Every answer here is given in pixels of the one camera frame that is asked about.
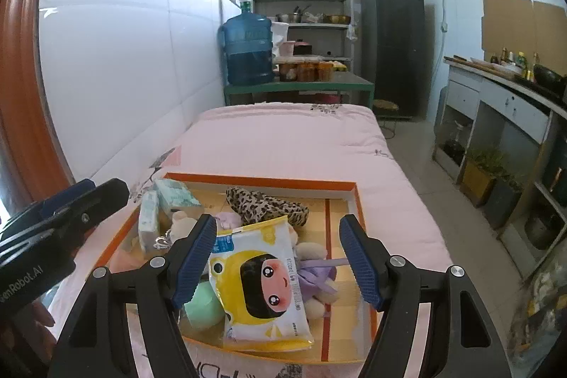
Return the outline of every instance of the green plant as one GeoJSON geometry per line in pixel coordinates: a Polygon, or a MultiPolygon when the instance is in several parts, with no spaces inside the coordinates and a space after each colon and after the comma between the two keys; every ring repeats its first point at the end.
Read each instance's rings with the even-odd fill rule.
{"type": "Polygon", "coordinates": [[[506,163],[506,154],[497,148],[488,149],[471,149],[467,157],[473,161],[479,169],[492,177],[501,178],[514,191],[522,192],[522,178],[509,173],[504,164],[506,163]]]}

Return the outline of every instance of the wet wipes package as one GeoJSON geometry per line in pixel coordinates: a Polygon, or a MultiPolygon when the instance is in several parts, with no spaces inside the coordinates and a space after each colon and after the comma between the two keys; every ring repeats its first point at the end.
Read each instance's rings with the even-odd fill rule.
{"type": "Polygon", "coordinates": [[[226,313],[226,349],[298,351],[313,344],[287,217],[218,233],[209,278],[226,313]]]}

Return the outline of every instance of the leopard print fabric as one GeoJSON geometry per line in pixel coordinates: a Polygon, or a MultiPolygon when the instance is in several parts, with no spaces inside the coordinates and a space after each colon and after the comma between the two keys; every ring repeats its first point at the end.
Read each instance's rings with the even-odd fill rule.
{"type": "Polygon", "coordinates": [[[226,190],[226,201],[240,215],[244,225],[287,215],[289,224],[303,226],[309,216],[309,209],[304,205],[283,201],[263,192],[248,191],[237,186],[226,190]]]}

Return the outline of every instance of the black cartoon hair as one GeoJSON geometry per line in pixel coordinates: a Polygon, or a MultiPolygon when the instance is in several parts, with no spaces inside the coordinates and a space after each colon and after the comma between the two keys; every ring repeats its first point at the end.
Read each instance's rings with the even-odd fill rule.
{"type": "Polygon", "coordinates": [[[274,255],[264,253],[242,263],[240,266],[240,279],[245,294],[246,310],[248,314],[258,319],[272,319],[279,317],[283,312],[276,312],[264,300],[262,292],[262,265],[267,259],[276,259],[274,255]]]}

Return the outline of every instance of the green table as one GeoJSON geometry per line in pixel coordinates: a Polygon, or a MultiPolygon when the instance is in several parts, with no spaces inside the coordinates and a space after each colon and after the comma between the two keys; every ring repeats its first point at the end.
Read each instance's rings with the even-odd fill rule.
{"type": "Polygon", "coordinates": [[[317,91],[335,90],[342,91],[363,91],[367,93],[367,104],[372,109],[374,101],[374,84],[362,77],[356,76],[351,72],[334,71],[333,79],[328,82],[270,82],[259,85],[227,85],[225,87],[225,103],[231,105],[231,95],[243,95],[247,93],[268,93],[272,91],[317,91]]]}

